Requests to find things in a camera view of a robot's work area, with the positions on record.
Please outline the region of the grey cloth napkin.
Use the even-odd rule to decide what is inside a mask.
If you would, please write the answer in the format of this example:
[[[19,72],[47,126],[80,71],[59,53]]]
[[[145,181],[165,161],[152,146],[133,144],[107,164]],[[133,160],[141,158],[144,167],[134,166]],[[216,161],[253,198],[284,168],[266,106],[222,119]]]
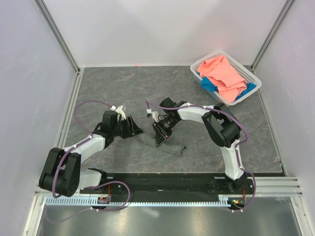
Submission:
[[[146,145],[149,145],[157,150],[160,150],[160,151],[172,154],[172,155],[176,155],[176,156],[182,156],[183,152],[186,150],[186,146],[184,145],[168,143],[168,142],[164,142],[160,144],[158,147],[156,147],[154,137],[146,133],[138,134],[137,138],[141,142],[145,143]]]

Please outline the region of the blue cloth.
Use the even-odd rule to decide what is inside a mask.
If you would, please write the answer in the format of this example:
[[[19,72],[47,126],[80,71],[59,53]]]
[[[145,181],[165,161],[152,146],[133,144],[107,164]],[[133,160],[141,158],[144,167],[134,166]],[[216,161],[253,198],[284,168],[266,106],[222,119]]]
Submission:
[[[207,77],[202,78],[201,86],[207,91],[217,92],[227,102],[234,102],[256,88],[255,84],[244,82],[227,88],[224,84],[220,85],[219,81],[216,81],[215,84],[213,84]]]

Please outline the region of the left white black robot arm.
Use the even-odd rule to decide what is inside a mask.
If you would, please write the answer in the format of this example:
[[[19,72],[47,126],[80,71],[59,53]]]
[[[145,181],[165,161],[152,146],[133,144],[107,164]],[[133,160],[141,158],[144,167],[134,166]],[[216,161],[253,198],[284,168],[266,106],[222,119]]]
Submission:
[[[71,197],[77,189],[85,188],[82,181],[86,179],[88,187],[91,186],[96,193],[104,193],[108,188],[108,181],[102,178],[104,172],[93,170],[84,175],[81,164],[109,147],[116,137],[127,139],[142,133],[132,116],[105,111],[102,122],[87,138],[64,149],[54,147],[49,151],[39,178],[39,187],[52,192],[54,198]]]

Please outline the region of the white plastic basket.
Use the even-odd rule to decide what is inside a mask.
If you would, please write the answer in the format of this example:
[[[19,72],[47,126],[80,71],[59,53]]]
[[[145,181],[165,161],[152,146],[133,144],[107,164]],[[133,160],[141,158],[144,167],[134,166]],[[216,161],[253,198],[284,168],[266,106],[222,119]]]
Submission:
[[[220,55],[225,55],[226,58],[228,59],[229,63],[234,67],[234,69],[247,81],[247,83],[253,83],[256,85],[256,88],[254,88],[252,91],[250,91],[248,94],[246,94],[245,96],[241,97],[240,99],[229,103],[227,102],[224,98],[222,98],[217,92],[210,92],[207,91],[215,100],[217,100],[218,102],[222,102],[224,103],[226,106],[233,106],[236,105],[237,103],[240,103],[241,101],[243,101],[244,99],[246,99],[247,97],[249,97],[250,95],[252,95],[254,92],[256,92],[262,85],[261,81],[255,76],[253,75],[249,70],[247,70],[244,66],[242,66],[238,61],[236,61],[233,57],[231,57],[230,55],[228,55],[227,53],[223,52],[223,51],[216,51],[214,53],[210,53],[207,56],[199,59],[198,61],[196,61],[195,63],[193,63],[190,66],[190,70],[192,71],[195,80],[201,85],[202,82],[202,77],[199,75],[199,73],[197,72],[198,67],[200,66],[200,64],[204,61],[204,60],[208,60],[208,59],[212,59],[215,58],[217,56]]]

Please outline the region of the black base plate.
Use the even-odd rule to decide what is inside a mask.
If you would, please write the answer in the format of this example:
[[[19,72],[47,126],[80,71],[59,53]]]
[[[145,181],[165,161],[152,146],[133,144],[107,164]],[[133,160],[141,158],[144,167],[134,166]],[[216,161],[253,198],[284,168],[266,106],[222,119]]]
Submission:
[[[80,193],[109,194],[114,200],[127,197],[125,183],[131,193],[131,199],[163,197],[214,197],[218,195],[250,195],[254,190],[254,183],[250,175],[245,174],[240,180],[230,180],[224,173],[104,173],[101,184],[120,181],[108,186],[91,189],[79,187]]]

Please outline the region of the salmon pink cloth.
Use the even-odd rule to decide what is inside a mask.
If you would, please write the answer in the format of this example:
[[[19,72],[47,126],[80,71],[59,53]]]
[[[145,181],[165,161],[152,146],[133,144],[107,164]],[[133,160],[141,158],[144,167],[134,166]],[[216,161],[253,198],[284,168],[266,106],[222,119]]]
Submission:
[[[204,60],[197,69],[199,75],[217,87],[217,92],[232,103],[247,89],[247,81],[234,69],[225,55]]]

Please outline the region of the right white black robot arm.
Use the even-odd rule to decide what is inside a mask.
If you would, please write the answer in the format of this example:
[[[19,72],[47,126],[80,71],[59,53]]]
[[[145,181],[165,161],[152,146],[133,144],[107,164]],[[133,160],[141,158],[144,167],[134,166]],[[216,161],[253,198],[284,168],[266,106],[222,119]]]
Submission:
[[[227,106],[223,103],[215,106],[201,106],[186,101],[175,103],[168,97],[158,108],[165,112],[161,118],[157,112],[147,109],[147,114],[155,120],[152,124],[156,133],[155,146],[161,146],[171,136],[172,128],[180,121],[189,120],[204,124],[211,140],[221,149],[225,165],[225,187],[230,193],[238,193],[246,181],[239,150],[242,127]]]

